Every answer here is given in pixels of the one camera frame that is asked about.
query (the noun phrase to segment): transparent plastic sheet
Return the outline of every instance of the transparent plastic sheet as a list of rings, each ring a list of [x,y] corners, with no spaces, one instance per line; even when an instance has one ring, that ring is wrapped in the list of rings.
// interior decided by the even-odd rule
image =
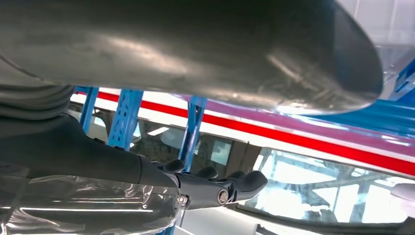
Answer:
[[[179,196],[177,188],[77,176],[32,179],[4,234],[153,234],[180,216]]]

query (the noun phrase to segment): glass window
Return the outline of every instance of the glass window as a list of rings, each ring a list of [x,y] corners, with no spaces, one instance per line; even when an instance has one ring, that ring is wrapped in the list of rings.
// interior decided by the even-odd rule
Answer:
[[[78,121],[81,119],[81,113],[78,111],[68,110],[67,113],[75,117]],[[94,115],[91,118],[91,124],[88,129],[87,136],[89,136],[90,138],[98,138],[102,141],[107,142],[108,134],[104,120],[102,120],[100,117],[95,117]]]
[[[183,128],[140,119],[130,151],[151,161],[166,163],[179,157],[183,138]],[[224,176],[231,145],[230,140],[200,133],[190,171],[196,172],[211,165],[218,169],[219,176]]]
[[[399,223],[407,216],[390,190],[413,180],[263,148],[254,170],[269,179],[243,204],[273,215],[319,222]]]

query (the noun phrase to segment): blue metal beam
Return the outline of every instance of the blue metal beam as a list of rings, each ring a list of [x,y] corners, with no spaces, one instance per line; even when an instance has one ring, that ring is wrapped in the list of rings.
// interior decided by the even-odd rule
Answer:
[[[184,162],[184,172],[189,172],[192,166],[193,153],[199,137],[200,125],[206,107],[206,98],[192,96],[187,103],[187,127],[184,133],[182,147],[179,152],[179,159]],[[174,225],[165,229],[158,235],[173,235]]]
[[[98,87],[77,87],[76,91],[86,93],[87,99],[85,100],[84,106],[82,107],[82,114],[79,122],[82,125],[85,133],[88,133],[88,130],[91,125],[92,111],[95,107],[96,97],[98,96]]]
[[[108,145],[130,149],[133,133],[138,122],[138,110],[141,105],[143,92],[121,90],[118,107],[111,125]]]

